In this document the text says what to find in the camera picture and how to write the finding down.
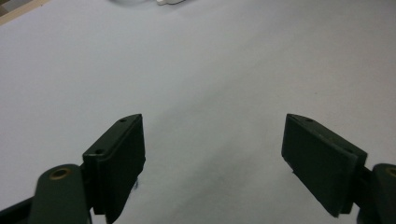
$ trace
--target white table surface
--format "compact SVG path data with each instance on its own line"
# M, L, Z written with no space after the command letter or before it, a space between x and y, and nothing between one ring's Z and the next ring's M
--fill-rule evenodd
M142 113L117 223L356 223L291 173L285 117L396 163L395 86L394 0L51 0L0 27L0 209Z

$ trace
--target white object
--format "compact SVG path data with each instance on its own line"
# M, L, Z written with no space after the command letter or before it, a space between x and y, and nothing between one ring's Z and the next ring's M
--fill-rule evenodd
M157 0L157 4L159 6L165 5L165 4L176 4L179 2L182 2L184 0Z

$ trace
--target white surface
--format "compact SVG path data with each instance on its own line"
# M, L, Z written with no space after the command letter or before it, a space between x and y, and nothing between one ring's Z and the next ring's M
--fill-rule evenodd
M395 15L393 0L52 0L0 27L0 209L142 113L148 161L118 223L355 223L291 173L284 121L396 163Z

